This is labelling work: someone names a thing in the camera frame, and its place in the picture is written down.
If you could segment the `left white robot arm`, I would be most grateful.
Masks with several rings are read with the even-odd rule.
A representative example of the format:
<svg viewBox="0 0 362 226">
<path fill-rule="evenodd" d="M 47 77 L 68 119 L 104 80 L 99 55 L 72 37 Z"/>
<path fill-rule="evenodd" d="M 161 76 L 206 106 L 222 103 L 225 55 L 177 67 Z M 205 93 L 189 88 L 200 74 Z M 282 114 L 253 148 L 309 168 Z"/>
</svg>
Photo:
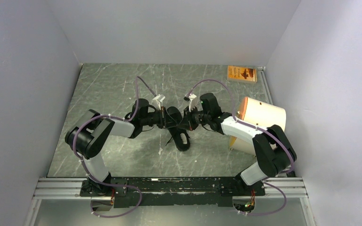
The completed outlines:
<svg viewBox="0 0 362 226">
<path fill-rule="evenodd" d="M 104 164 L 101 150 L 109 136 L 136 138 L 145 126 L 166 129 L 180 151 L 190 147 L 186 130 L 178 126 L 181 113 L 176 107 L 165 108 L 155 101 L 139 98 L 124 118 L 102 115 L 89 109 L 67 132 L 65 142 L 82 162 L 87 173 L 88 192 L 104 196 L 113 190 L 112 177 Z"/>
</svg>

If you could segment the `black canvas shoe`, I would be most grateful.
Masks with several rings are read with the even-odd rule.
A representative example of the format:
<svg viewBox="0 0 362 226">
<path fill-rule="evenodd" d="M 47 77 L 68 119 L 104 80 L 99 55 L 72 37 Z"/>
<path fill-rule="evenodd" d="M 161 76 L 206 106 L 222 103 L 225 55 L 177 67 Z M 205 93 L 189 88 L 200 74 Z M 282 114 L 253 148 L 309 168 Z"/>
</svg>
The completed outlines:
<svg viewBox="0 0 362 226">
<path fill-rule="evenodd" d="M 175 143 L 175 146 L 179 151 L 187 151 L 190 148 L 190 141 L 189 135 L 187 131 L 179 126 L 174 128 L 169 128 L 168 131 L 170 132 L 172 139 Z"/>
</svg>

